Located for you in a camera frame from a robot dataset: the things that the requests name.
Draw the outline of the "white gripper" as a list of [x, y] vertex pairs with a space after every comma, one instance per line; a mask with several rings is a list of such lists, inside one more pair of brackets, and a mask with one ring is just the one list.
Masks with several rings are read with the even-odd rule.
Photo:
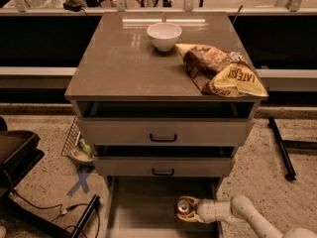
[[203, 198], [199, 199], [192, 196], [182, 196], [180, 199], [187, 199], [191, 205], [191, 210], [196, 209], [196, 213], [191, 212], [188, 214], [176, 213], [175, 216], [177, 219], [184, 222], [201, 222], [201, 223], [212, 223], [216, 221], [215, 213], [215, 201], [213, 199]]

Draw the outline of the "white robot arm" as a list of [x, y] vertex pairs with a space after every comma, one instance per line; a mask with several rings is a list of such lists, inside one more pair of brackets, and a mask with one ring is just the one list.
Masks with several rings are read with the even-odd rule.
[[246, 196], [240, 194], [232, 196], [230, 200], [182, 196], [175, 204], [175, 217], [191, 223], [225, 222], [232, 226], [248, 223], [258, 238], [317, 238], [316, 233], [305, 228], [293, 228], [281, 233]]

